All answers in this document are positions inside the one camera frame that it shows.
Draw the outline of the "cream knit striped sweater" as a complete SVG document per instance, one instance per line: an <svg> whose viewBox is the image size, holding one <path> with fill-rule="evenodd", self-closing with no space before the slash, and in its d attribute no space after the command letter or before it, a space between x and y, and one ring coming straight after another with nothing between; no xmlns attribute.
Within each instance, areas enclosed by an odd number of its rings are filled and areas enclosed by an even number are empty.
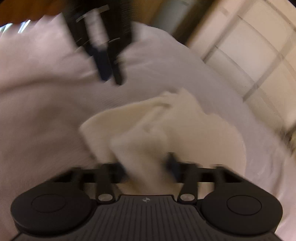
<svg viewBox="0 0 296 241"><path fill-rule="evenodd" d="M241 134L217 114L205 113L185 89L103 111L79 131L98 161L124 167L121 194L177 195L181 187L165 168L170 153L181 162L245 173Z"/></svg>

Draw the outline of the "lavender bed sheet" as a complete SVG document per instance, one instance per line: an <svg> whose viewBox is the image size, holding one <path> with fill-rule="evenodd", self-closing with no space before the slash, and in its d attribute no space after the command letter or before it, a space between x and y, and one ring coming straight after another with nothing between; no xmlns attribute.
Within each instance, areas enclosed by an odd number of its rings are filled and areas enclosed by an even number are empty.
<svg viewBox="0 0 296 241"><path fill-rule="evenodd" d="M101 82L76 49L61 16L22 34L1 37L1 240L17 233L13 200L72 167L98 161L79 128L94 115L187 90L205 113L236 127L246 148L243 176L283 206L276 234L295 240L295 160L258 121L227 81L165 31L134 23L135 41L123 53L126 81Z"/></svg>

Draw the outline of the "white sliding wardrobe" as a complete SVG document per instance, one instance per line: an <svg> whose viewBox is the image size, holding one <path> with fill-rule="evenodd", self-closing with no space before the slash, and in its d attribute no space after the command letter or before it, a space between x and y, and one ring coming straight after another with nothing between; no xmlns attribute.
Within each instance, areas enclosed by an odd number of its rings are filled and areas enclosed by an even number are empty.
<svg viewBox="0 0 296 241"><path fill-rule="evenodd" d="M217 1L187 46L268 127L295 130L295 1Z"/></svg>

